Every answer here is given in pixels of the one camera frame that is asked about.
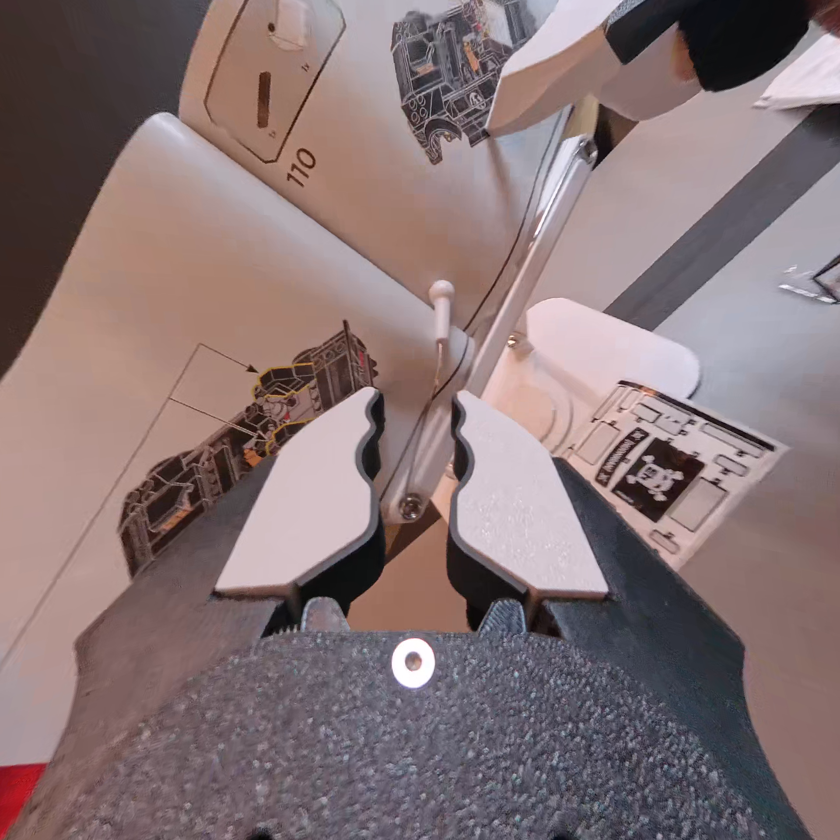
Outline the red storage bin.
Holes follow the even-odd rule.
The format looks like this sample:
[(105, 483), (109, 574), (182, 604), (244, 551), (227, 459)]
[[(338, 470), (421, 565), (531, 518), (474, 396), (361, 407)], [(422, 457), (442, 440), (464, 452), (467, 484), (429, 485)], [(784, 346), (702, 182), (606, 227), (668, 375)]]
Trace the red storage bin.
[(1, 766), (1, 838), (5, 839), (35, 788), (49, 767), (48, 763)]

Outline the white paper bags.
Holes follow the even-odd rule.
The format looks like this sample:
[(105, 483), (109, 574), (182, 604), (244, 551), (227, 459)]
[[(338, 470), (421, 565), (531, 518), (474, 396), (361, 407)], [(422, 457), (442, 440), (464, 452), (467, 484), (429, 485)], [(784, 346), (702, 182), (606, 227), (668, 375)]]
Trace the white paper bags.
[(821, 37), (786, 67), (752, 105), (784, 111), (839, 103), (839, 37)]

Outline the sticker sheet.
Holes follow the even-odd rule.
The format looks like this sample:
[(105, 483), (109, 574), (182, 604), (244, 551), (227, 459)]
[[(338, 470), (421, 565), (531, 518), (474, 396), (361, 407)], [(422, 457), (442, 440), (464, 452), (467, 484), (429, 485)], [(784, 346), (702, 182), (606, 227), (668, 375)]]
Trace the sticker sheet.
[(562, 459), (677, 571), (788, 450), (693, 402), (619, 381)]

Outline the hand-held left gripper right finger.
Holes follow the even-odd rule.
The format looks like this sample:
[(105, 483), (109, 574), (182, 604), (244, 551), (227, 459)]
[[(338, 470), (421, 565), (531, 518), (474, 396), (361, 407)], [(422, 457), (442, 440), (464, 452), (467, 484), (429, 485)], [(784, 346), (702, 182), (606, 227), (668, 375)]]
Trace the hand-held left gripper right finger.
[(477, 628), (494, 602), (602, 602), (608, 583), (549, 451), (467, 391), (452, 403), (447, 574)]

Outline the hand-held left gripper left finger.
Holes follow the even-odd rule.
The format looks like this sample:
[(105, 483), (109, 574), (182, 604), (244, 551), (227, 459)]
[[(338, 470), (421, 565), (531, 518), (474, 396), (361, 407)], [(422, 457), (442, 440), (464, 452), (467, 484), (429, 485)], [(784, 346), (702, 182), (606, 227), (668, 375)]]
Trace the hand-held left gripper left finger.
[(230, 542), (214, 600), (282, 601), (304, 624), (330, 600), (339, 625), (381, 576), (385, 534), (374, 480), (382, 467), (385, 400), (364, 386), (285, 444), (259, 488), (235, 490), (217, 514)]

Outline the large black panel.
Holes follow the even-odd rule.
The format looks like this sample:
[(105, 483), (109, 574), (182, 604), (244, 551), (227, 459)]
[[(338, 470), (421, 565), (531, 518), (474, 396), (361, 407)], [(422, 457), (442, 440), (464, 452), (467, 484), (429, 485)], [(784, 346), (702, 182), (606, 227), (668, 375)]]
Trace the large black panel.
[(133, 132), (175, 112), (207, 1), (1, 2), (1, 372)]

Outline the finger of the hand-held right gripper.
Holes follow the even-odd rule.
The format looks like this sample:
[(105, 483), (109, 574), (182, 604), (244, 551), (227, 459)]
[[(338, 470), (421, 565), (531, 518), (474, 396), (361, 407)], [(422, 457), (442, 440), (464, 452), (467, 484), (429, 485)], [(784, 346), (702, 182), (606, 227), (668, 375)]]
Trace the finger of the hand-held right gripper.
[(606, 20), (616, 1), (559, 1), (537, 33), (505, 64), (486, 123), (501, 137), (598, 92), (620, 70)]

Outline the lego instruction booklet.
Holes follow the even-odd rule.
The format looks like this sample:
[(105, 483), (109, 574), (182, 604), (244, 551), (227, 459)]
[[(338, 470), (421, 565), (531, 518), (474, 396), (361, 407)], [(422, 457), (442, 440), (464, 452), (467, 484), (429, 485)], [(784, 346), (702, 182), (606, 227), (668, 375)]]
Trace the lego instruction booklet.
[(484, 131), (556, 2), (218, 2), (180, 113), (113, 163), (2, 379), (2, 765), (47, 763), (74, 643), (288, 438), (385, 394), (385, 522), (428, 497), (434, 315), (444, 395), (516, 274), (559, 115)]

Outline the white booklet stand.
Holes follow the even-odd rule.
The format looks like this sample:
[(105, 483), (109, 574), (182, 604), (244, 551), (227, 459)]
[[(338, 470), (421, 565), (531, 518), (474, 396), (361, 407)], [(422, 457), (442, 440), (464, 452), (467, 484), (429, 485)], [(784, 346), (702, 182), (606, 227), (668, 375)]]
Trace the white booklet stand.
[(513, 260), (512, 283), (497, 309), (478, 327), (467, 350), (450, 340), (438, 351), (436, 374), (404, 457), (381, 493), (387, 526), (420, 519), (453, 456), (448, 436), (451, 396), (461, 389), (500, 407), (518, 399), (512, 417), (539, 431), (554, 455), (619, 380), (690, 397), (699, 384), (697, 357), (651, 332), (564, 298), (529, 300), (596, 158), (591, 135), (562, 140), (547, 168), (537, 210)]

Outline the clear lego windshield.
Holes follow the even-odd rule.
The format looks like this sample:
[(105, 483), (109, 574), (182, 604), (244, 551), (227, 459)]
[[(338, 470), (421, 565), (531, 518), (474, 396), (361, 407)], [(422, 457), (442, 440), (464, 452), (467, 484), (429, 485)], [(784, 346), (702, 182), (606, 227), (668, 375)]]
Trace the clear lego windshield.
[(839, 255), (816, 270), (800, 270), (792, 266), (783, 272), (781, 291), (829, 306), (839, 304)]

